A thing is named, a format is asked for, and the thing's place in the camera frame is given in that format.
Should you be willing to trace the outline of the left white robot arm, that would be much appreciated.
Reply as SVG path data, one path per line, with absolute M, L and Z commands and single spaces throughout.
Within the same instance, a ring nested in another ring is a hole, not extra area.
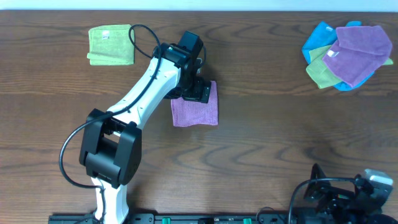
M 141 79 L 106 112 L 93 109 L 84 128 L 79 162 L 96 191 L 100 223 L 124 223 L 129 213 L 127 184 L 142 157 L 142 130 L 164 99 L 207 103 L 211 83 L 197 76 L 202 66 L 201 38 L 186 31 L 177 44 L 156 47 Z

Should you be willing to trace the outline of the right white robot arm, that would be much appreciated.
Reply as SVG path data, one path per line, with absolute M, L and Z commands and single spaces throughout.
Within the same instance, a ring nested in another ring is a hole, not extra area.
M 296 186 L 289 203 L 287 223 L 397 224 L 382 212 L 393 191 L 393 179 L 386 173 L 366 169 L 355 177 L 327 177 L 318 164 L 308 180 Z M 303 198 L 316 202 L 309 211 L 294 209 L 298 192 L 306 187 Z

